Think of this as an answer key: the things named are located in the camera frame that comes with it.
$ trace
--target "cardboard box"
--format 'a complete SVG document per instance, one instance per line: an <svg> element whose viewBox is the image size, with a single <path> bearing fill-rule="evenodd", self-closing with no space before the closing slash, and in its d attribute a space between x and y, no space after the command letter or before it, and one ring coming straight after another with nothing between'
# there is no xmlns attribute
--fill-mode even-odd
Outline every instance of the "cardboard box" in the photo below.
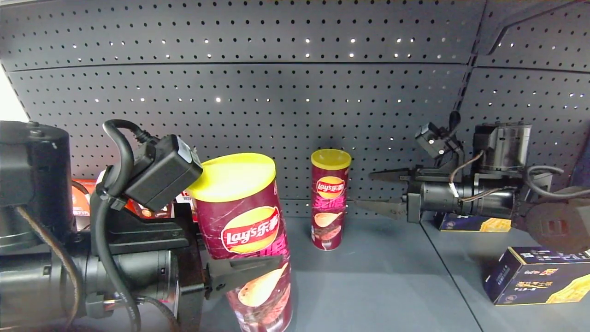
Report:
<svg viewBox="0 0 590 332"><path fill-rule="evenodd" d="M194 223L197 222L198 218L196 216L196 202L195 199L189 195L186 190L181 192L180 195L176 196L177 203L189 203L191 205L191 212L192 212L192 221Z"/></svg>
<svg viewBox="0 0 590 332"><path fill-rule="evenodd" d="M96 189L96 181L94 180L84 180L84 179L73 179L74 181L83 185L90 194L94 192ZM78 189L72 186L72 206L73 212L76 217L90 217L90 206L88 200L90 196L86 198L86 196ZM155 219L155 218L171 218L172 217L172 203L166 205L159 211L150 211L149 209L145 208L141 204L129 200L127 205L125 205L127 209L134 212L136 215L146 218L146 219ZM81 219L76 218L78 224L84 224L86 227L87 224L90 222L90 219Z"/></svg>
<svg viewBox="0 0 590 332"><path fill-rule="evenodd" d="M96 182L94 180L76 178L72 180L83 185L90 194L92 194L96 188ZM72 207L75 216L90 217L90 205L88 204L89 199L90 196L87 198L80 190L72 186Z"/></svg>
<svg viewBox="0 0 590 332"><path fill-rule="evenodd" d="M506 233L510 230L510 220L481 216L458 216L454 213L437 215L441 231L452 232L494 232Z"/></svg>
<svg viewBox="0 0 590 332"><path fill-rule="evenodd" d="M590 290L590 256L509 247L484 289L496 305L579 302Z"/></svg>
<svg viewBox="0 0 590 332"><path fill-rule="evenodd" d="M160 218L172 218L172 203L168 203L158 211L151 211L147 207L139 204L138 202L130 199L131 207L129 204L126 207L134 212L136 215L144 219L160 219Z"/></svg>

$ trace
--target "shelf surface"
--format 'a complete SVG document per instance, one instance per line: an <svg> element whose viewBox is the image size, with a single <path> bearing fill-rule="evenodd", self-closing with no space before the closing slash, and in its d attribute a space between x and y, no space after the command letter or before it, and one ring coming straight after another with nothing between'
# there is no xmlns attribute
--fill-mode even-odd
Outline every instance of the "shelf surface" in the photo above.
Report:
<svg viewBox="0 0 590 332"><path fill-rule="evenodd" d="M346 221L331 252L310 240L310 219L286 218L295 331L477 331L445 267L417 224ZM202 331L239 331L225 298L206 301Z"/></svg>
<svg viewBox="0 0 590 332"><path fill-rule="evenodd" d="M508 246L538 246L525 232L440 232L424 229L451 272L483 331L590 331L590 298L578 303L496 307L483 289L498 258Z"/></svg>

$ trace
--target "potato chip can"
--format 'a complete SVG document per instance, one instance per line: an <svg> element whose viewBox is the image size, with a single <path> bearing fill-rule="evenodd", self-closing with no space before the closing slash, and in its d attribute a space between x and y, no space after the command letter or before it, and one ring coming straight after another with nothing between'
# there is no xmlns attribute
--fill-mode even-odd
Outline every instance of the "potato chip can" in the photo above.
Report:
<svg viewBox="0 0 590 332"><path fill-rule="evenodd" d="M342 150L322 149L312 154L312 242L334 250L342 242L346 187L352 158Z"/></svg>
<svg viewBox="0 0 590 332"><path fill-rule="evenodd" d="M244 332L283 332L291 306L290 252L278 199L274 161L261 154L226 155L203 162L187 192L213 259L282 255L275 269L227 293Z"/></svg>

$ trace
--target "pegboard wall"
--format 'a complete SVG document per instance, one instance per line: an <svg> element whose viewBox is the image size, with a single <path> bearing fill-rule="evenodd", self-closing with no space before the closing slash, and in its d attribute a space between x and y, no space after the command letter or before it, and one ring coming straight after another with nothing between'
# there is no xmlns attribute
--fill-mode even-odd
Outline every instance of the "pegboard wall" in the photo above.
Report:
<svg viewBox="0 0 590 332"><path fill-rule="evenodd" d="M590 7L508 23L527 6L44 1L0 9L0 61L28 116L69 131L74 176L116 161L101 124L123 118L180 135L202 160L273 157L281 196L304 213L314 150L353 155L350 198L399 197L403 186L367 174L430 164L414 133L454 109L466 146L476 124L522 120L530 162L570 171L589 124ZM501 24L493 52L478 54Z"/></svg>

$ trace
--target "yellow lid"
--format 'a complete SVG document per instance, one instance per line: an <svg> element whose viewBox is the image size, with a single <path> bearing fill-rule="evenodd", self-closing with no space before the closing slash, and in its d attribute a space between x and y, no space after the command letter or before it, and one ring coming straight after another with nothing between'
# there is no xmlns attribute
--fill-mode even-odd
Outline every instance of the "yellow lid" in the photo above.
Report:
<svg viewBox="0 0 590 332"><path fill-rule="evenodd" d="M350 166L352 158L342 150L323 149L312 153L312 164L323 170L336 171Z"/></svg>
<svg viewBox="0 0 590 332"><path fill-rule="evenodd" d="M186 191L211 203L251 196L271 184L277 174L272 158L255 153L225 155L202 165L203 174Z"/></svg>

